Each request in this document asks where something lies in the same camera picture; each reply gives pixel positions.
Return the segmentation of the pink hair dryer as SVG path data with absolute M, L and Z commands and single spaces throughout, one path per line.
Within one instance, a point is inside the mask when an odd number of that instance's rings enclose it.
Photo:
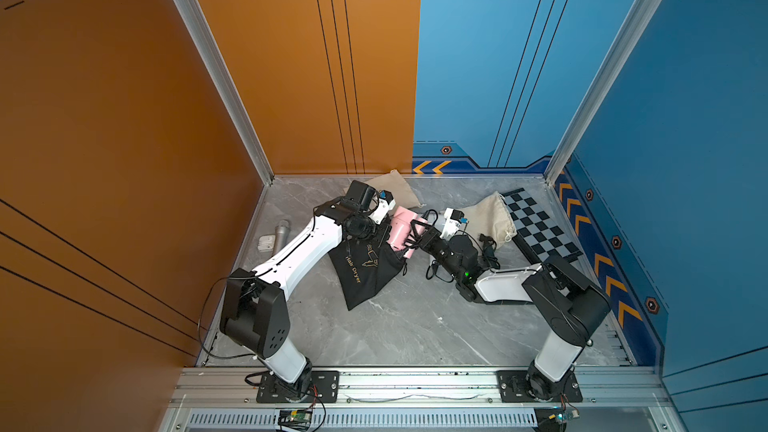
M 404 207 L 398 206 L 390 222 L 390 231 L 387 243 L 392 250 L 405 259 L 410 259 L 414 250 L 406 244 L 411 235 L 411 223 L 419 218 L 419 215 Z

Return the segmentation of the black drawstring dryer bag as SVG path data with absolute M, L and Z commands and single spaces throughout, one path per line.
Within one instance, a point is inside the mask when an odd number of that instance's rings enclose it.
M 386 241 L 346 240 L 328 253 L 341 284 L 348 311 L 375 297 L 406 260 Z

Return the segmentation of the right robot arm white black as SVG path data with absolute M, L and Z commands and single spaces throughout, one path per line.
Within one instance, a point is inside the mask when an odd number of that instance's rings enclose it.
M 532 303 L 550 328 L 525 373 L 497 374 L 502 399 L 565 401 L 582 399 L 575 363 L 611 311 L 607 295 L 564 258 L 551 255 L 525 268 L 493 270 L 481 264 L 472 238 L 415 219 L 405 245 L 432 256 L 452 277 L 467 301 L 484 304 Z

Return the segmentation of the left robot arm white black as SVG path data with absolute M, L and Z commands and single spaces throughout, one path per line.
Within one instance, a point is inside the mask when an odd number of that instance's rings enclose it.
M 276 255 L 227 279 L 219 330 L 253 352 L 290 399 L 310 392 L 312 364 L 289 339 L 288 299 L 322 257 L 345 238 L 374 235 L 395 205 L 391 192 L 354 180 L 345 195 L 315 207 L 307 226 Z

